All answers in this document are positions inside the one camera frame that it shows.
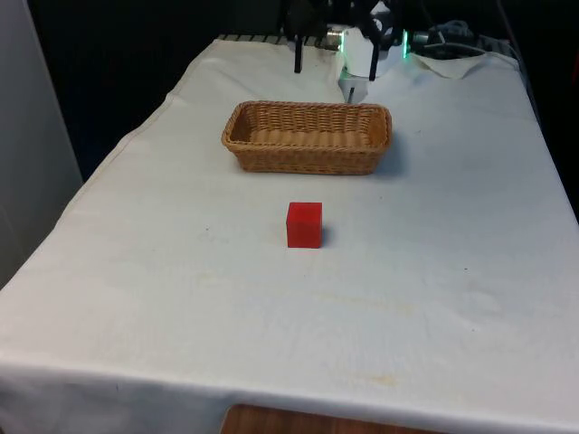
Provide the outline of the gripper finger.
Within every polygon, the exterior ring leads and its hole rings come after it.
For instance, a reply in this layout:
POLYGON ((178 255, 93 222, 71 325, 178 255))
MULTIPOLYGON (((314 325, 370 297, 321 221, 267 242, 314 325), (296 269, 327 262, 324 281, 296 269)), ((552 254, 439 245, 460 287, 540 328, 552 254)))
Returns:
POLYGON ((394 42, 394 1, 357 1, 356 24, 372 44, 368 79, 374 81, 380 52, 394 42))
POLYGON ((283 32, 294 45, 294 72, 301 73, 302 49, 309 37, 322 37, 322 2, 291 0, 283 4, 283 32))

